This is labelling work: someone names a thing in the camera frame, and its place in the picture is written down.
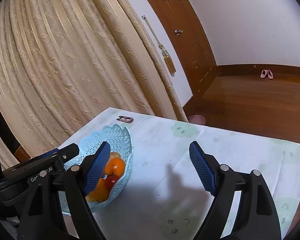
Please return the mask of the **metal door knob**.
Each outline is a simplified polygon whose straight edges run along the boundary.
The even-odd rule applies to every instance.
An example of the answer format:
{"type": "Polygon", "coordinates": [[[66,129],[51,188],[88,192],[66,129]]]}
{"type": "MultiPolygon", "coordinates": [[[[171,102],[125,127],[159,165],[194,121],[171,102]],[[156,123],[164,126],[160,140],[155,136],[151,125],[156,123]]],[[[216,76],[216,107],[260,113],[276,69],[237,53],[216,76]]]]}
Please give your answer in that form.
{"type": "Polygon", "coordinates": [[[176,29],[175,31],[174,31],[174,33],[176,34],[176,35],[180,35],[180,34],[182,34],[183,33],[183,31],[181,30],[181,29],[176,29]]]}

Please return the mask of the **pink slippers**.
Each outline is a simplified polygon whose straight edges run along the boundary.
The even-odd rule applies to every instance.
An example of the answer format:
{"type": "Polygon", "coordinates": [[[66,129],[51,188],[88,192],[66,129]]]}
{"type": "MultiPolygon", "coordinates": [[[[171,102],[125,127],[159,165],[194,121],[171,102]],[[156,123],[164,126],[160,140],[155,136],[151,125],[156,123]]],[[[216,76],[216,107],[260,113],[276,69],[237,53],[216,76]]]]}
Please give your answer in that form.
{"type": "Polygon", "coordinates": [[[274,77],[273,77],[273,73],[272,73],[272,71],[271,70],[266,70],[266,69],[264,69],[264,70],[262,70],[262,72],[261,72],[261,75],[260,75],[260,78],[262,78],[262,79],[264,79],[264,78],[268,78],[268,79],[270,79],[270,80],[272,80],[274,77]]]}

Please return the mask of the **beige curtain right panel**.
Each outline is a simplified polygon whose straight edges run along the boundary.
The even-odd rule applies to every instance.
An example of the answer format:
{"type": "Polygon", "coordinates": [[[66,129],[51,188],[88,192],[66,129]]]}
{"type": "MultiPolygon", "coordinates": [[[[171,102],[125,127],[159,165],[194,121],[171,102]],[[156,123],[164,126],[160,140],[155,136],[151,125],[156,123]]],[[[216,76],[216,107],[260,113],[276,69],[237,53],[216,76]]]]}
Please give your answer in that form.
{"type": "Polygon", "coordinates": [[[186,121],[128,0],[2,0],[0,111],[32,157],[109,107],[186,121]]]}

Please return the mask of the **pink stool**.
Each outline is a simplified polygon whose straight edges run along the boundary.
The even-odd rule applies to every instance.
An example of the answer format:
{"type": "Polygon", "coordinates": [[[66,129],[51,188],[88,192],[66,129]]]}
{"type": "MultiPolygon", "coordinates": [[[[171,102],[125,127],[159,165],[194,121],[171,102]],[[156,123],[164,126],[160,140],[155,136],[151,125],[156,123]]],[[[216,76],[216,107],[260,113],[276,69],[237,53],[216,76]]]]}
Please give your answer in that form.
{"type": "Polygon", "coordinates": [[[206,119],[202,115],[192,115],[188,117],[189,123],[192,124],[197,124],[197,125],[205,125],[206,124],[206,119]]]}

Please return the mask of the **white patterned tablecloth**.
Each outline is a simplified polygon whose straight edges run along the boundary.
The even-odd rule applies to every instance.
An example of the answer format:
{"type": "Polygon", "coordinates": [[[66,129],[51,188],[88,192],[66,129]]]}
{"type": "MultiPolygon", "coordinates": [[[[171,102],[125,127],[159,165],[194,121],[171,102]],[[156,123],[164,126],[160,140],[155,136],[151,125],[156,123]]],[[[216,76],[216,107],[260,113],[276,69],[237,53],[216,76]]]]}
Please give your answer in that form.
{"type": "Polygon", "coordinates": [[[300,144],[199,126],[115,108],[96,116],[65,144],[133,118],[132,172],[119,196],[94,217],[107,239],[193,239],[213,197],[204,190],[189,158],[196,141],[234,171],[262,173],[274,199],[282,235],[300,203],[300,144]]]}

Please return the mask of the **small green-brown fruit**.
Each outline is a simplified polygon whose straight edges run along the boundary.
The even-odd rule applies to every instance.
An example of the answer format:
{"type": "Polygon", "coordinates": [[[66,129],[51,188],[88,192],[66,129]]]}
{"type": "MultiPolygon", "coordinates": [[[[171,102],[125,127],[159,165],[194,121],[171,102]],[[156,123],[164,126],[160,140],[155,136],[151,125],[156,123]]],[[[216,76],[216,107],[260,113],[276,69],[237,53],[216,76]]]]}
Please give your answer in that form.
{"type": "Polygon", "coordinates": [[[121,156],[117,152],[111,152],[110,157],[109,157],[109,161],[111,161],[111,159],[114,159],[114,158],[121,158],[121,156]]]}

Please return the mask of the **dark nail clipper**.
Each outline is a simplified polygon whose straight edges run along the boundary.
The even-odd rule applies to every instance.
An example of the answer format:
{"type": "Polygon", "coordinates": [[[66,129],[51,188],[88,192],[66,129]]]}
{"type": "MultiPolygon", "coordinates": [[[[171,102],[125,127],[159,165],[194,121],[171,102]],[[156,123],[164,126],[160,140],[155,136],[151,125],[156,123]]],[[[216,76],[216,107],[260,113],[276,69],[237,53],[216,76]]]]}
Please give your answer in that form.
{"type": "Polygon", "coordinates": [[[119,122],[124,122],[126,124],[131,124],[131,123],[134,122],[134,118],[133,117],[123,116],[123,115],[120,115],[116,120],[119,121],[119,122]]]}

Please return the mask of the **gold curtain tassel tieback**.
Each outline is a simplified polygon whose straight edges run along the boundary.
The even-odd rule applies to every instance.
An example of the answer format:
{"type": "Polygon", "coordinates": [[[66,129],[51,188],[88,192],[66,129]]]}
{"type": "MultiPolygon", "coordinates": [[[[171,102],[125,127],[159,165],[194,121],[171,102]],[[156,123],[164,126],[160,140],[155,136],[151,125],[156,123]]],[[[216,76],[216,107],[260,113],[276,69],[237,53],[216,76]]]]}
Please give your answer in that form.
{"type": "Polygon", "coordinates": [[[176,69],[175,69],[175,66],[174,66],[174,63],[173,63],[173,60],[172,60],[170,54],[168,53],[168,51],[166,50],[164,45],[159,41],[159,39],[158,39],[157,35],[155,34],[152,26],[150,25],[149,21],[147,20],[147,17],[145,15],[142,15],[141,18],[145,21],[145,23],[149,27],[152,35],[154,36],[154,38],[155,38],[155,40],[158,44],[158,47],[161,50],[162,57],[164,58],[165,64],[168,68],[168,71],[170,72],[170,75],[174,76],[174,74],[176,72],[176,69]]]}

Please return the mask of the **light blue lattice fruit basket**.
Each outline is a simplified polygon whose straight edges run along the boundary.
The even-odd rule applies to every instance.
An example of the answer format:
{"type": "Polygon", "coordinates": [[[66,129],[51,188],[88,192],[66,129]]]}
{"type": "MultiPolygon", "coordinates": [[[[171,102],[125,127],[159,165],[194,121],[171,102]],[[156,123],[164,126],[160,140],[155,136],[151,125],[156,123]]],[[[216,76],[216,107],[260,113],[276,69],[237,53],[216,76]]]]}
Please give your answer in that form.
{"type": "Polygon", "coordinates": [[[133,140],[129,129],[114,124],[93,131],[79,142],[79,154],[64,164],[66,170],[80,165],[85,157],[96,153],[103,142],[108,143],[110,156],[96,190],[86,196],[91,212],[109,205],[129,180],[133,162],[133,140]]]}

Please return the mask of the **red cherry tomato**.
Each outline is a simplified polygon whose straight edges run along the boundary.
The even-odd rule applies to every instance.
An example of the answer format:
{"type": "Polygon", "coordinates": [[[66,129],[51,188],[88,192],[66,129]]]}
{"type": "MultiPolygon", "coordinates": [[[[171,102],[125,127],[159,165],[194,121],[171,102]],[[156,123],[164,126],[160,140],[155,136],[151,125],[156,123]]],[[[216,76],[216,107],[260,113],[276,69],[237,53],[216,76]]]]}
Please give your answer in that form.
{"type": "Polygon", "coordinates": [[[108,191],[111,191],[111,189],[114,187],[116,182],[120,179],[119,176],[112,174],[106,177],[105,179],[105,185],[108,191]]]}

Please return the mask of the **brown wooden door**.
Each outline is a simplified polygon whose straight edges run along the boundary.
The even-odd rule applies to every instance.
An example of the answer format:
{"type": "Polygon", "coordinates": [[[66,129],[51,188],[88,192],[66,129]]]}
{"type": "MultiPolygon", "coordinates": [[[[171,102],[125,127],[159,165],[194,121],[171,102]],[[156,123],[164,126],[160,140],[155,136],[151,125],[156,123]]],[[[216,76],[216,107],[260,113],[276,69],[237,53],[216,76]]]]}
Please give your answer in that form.
{"type": "Polygon", "coordinates": [[[164,27],[194,96],[217,76],[217,64],[202,24],[189,0],[147,0],[164,27]]]}

